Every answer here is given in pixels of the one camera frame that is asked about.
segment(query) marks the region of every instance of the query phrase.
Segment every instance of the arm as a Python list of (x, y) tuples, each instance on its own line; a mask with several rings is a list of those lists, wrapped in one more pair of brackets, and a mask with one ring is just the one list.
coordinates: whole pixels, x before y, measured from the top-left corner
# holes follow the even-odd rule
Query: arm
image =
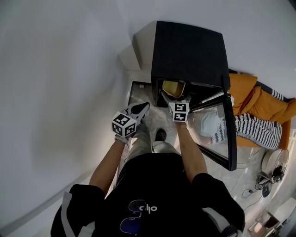
[(124, 146), (125, 144), (123, 142), (115, 140), (89, 181), (89, 185), (101, 188), (105, 196), (116, 173)]
[(191, 187), (195, 205), (198, 208), (210, 207), (214, 209), (236, 229), (243, 232), (245, 227), (244, 210), (230, 196), (222, 181), (201, 173), (194, 177)]
[(192, 183), (193, 178), (200, 173), (208, 173), (203, 154), (193, 141), (186, 124), (176, 122), (176, 128), (180, 141), (180, 149), (185, 172)]

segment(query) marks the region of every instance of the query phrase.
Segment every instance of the beige pants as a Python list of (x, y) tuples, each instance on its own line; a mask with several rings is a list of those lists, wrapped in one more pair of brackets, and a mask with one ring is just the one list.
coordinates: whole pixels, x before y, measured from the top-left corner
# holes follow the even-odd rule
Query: beige pants
[[(180, 155), (180, 153), (177, 152), (177, 150), (170, 143), (164, 141), (153, 142), (152, 150), (154, 151), (154, 153), (177, 153), (178, 155)], [(138, 130), (131, 140), (129, 156), (125, 162), (137, 156), (146, 153), (152, 153), (152, 150), (150, 134), (147, 130), (147, 127), (144, 124), (140, 124)]]

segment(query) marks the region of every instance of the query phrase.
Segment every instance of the sunglasses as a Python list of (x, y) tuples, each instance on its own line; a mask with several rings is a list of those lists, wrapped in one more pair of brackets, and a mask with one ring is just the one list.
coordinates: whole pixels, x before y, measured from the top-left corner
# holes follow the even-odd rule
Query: sunglasses
[(132, 212), (139, 213), (139, 217), (128, 217), (120, 224), (120, 230), (127, 234), (138, 234), (141, 227), (141, 215), (145, 208), (145, 200), (134, 200), (129, 204), (129, 209)]

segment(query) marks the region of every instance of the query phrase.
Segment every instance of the floor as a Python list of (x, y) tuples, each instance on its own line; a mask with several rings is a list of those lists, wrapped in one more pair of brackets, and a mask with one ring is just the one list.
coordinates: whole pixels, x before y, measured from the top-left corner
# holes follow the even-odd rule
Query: floor
[[(177, 131), (175, 129), (174, 123), (168, 113), (167, 108), (160, 108), (153, 106), (152, 88), (151, 85), (143, 85), (134, 83), (131, 94), (130, 103), (148, 101), (150, 103), (149, 115), (144, 119), (147, 125), (151, 140), (154, 139), (157, 128), (161, 127), (167, 132), (167, 142), (172, 144), (178, 151), (179, 138), (177, 136)], [(226, 144), (220, 144), (218, 149), (221, 152), (227, 152)], [(237, 201), (237, 203), (245, 210), (246, 214), (246, 228), (245, 230), (253, 224), (254, 219), (266, 209), (271, 203), (271, 198), (276, 197), (275, 193), (278, 188), (275, 186), (272, 188), (272, 193), (267, 198), (262, 198), (261, 191), (254, 192), (250, 196), (246, 189), (254, 190), (255, 180), (257, 173), (260, 171), (261, 160), (265, 153), (265, 149), (261, 148), (249, 148), (249, 147), (237, 147), (237, 169), (235, 171), (228, 171), (222, 166), (218, 165), (208, 157), (204, 156), (208, 168), (208, 173), (214, 178), (217, 178), (224, 182), (226, 188), (230, 192), (230, 195)], [(128, 155), (128, 150), (126, 149), (123, 158), (122, 165), (124, 164), (124, 159)], [(283, 185), (286, 189), (290, 188), (295, 181), (292, 178), (288, 179), (290, 184)], [(277, 203), (282, 203), (283, 198), (278, 197)], [(244, 236), (249, 236), (247, 231), (244, 231)]]

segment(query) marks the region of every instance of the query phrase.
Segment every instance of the cabinet door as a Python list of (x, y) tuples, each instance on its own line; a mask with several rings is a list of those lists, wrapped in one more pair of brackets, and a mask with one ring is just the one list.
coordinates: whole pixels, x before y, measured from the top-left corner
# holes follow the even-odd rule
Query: cabinet door
[(202, 153), (230, 171), (236, 169), (236, 129), (229, 94), (191, 107), (188, 124)]

